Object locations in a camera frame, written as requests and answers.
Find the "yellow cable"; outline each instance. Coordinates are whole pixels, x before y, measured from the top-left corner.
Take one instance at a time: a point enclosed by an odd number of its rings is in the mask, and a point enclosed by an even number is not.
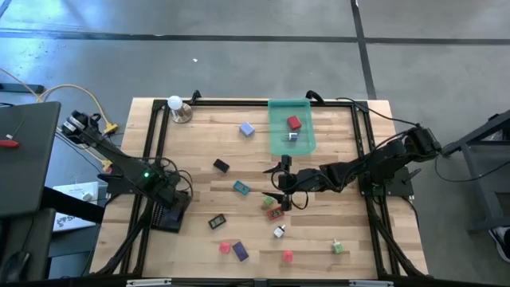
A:
[[[79,85],[71,85],[71,84],[58,85],[57,87],[48,89],[47,91],[43,92],[41,95],[38,96],[27,84],[23,83],[21,80],[16,78],[13,74],[7,72],[5,69],[2,69],[2,68],[0,68],[0,71],[4,72],[8,76],[15,79],[18,83],[23,85],[23,87],[25,87],[28,91],[30,91],[36,97],[36,102],[38,102],[38,103],[42,103],[42,102],[46,101],[48,96],[53,91],[55,91],[59,88],[77,88],[77,89],[81,90],[82,92],[85,92],[87,95],[89,95],[94,100],[94,102],[96,102],[99,112],[100,112],[101,116],[103,117],[104,122],[106,123],[106,128],[104,129],[105,133],[114,132],[119,127],[117,124],[110,123],[110,121],[106,118],[106,115],[104,114],[104,111],[103,111],[103,107],[101,107],[101,104],[97,100],[96,96],[94,96],[94,94],[89,92],[87,89],[80,87]]]

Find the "green block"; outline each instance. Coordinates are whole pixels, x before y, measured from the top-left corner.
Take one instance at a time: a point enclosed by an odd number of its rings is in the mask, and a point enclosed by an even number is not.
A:
[[[341,254],[342,251],[343,251],[343,246],[340,242],[333,243],[333,252],[335,252],[335,254]]]
[[[266,206],[270,206],[271,204],[273,204],[273,202],[274,202],[274,199],[272,197],[270,197],[270,196],[264,197],[264,204]]]

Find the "gray floor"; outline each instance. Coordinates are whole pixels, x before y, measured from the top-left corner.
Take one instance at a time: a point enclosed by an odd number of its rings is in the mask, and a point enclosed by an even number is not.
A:
[[[508,1],[359,0],[359,9],[367,37],[510,38]],[[353,37],[353,23],[348,0],[110,0],[107,5],[12,0],[0,31]],[[510,45],[367,45],[367,50],[378,99],[389,100],[395,116],[430,127],[442,144],[510,108]],[[121,124],[132,97],[189,96],[195,89],[208,97],[293,97],[314,89],[329,98],[367,99],[358,45],[351,43],[0,38],[0,59],[26,82],[90,89],[110,120]],[[10,80],[0,75],[0,81]],[[63,104],[62,120],[73,109],[96,111],[78,91],[61,90],[52,99]],[[20,104],[33,98],[2,94],[0,100]],[[430,163],[412,167],[423,169],[413,184],[430,273],[508,285],[510,265],[498,257],[492,239],[465,232],[481,218],[473,185],[441,181]],[[452,179],[469,177],[457,156],[441,160],[440,169]],[[56,142],[47,185],[94,178],[88,163]],[[84,260],[83,254],[78,257]],[[75,274],[58,270],[53,276]]]

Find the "wooden tabletop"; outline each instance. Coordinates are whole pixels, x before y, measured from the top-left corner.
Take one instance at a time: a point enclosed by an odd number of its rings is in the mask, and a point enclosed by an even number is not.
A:
[[[153,100],[133,99],[122,144],[122,150],[129,155],[143,153]],[[391,116],[388,101],[371,100],[369,105]],[[367,210],[357,182],[344,188],[341,194],[310,193],[307,209],[294,208],[269,221],[261,209],[264,198],[261,192],[275,190],[269,175],[262,171],[273,167],[280,157],[270,153],[267,107],[193,109],[193,119],[188,124],[170,121],[163,155],[175,161],[179,169],[191,173],[194,200],[184,215],[179,234],[151,231],[145,277],[376,278]],[[255,127],[250,138],[239,132],[244,121]],[[311,155],[293,156],[292,172],[357,157],[349,109],[313,107],[312,121],[316,149]],[[393,122],[373,113],[371,122],[376,143],[395,132]],[[366,139],[361,117],[360,123]],[[153,142],[155,152],[157,140]],[[226,174],[213,167],[216,159],[230,165]],[[247,196],[232,188],[238,179],[251,187]],[[106,208],[91,271],[104,266],[123,241],[133,198],[121,195]],[[304,194],[296,194],[294,200],[302,204]],[[426,273],[418,227],[408,202],[388,198],[388,208],[396,242],[417,268]],[[207,222],[220,213],[227,223],[211,230]],[[283,224],[286,225],[283,238],[274,238],[273,231]],[[334,238],[343,245],[341,254],[332,253]],[[218,250],[220,242],[239,241],[249,254],[243,262],[232,251],[221,254]],[[131,267],[135,264],[138,240],[134,247]],[[293,251],[292,263],[282,261],[284,250]],[[382,253],[390,272],[384,244]]]

